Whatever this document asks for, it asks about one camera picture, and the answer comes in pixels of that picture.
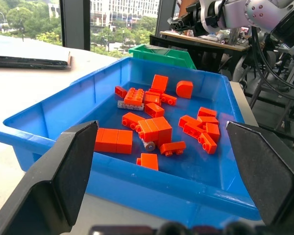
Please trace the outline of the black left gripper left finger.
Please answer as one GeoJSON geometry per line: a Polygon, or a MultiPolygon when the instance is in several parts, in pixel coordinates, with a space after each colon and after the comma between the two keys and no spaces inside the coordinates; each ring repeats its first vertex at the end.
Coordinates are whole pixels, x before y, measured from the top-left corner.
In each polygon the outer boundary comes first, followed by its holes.
{"type": "Polygon", "coordinates": [[[0,210],[0,235],[59,235],[75,225],[89,181],[98,123],[64,131],[0,210]]]}

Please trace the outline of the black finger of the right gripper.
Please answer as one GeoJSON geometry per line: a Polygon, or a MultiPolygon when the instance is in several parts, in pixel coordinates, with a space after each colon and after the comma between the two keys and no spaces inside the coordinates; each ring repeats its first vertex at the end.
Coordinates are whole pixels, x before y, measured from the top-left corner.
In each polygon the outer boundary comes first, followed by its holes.
{"type": "Polygon", "coordinates": [[[185,14],[180,18],[170,18],[170,29],[174,31],[191,30],[194,27],[192,14],[185,14]]]}

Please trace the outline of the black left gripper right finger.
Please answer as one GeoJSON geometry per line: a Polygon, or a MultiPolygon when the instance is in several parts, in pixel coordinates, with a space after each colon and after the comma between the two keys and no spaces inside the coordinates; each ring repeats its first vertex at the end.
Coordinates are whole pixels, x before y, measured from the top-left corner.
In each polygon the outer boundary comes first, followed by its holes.
{"type": "Polygon", "coordinates": [[[262,226],[242,222],[231,235],[294,235],[294,154],[268,130],[228,121],[226,130],[241,179],[259,211],[262,226]]]}

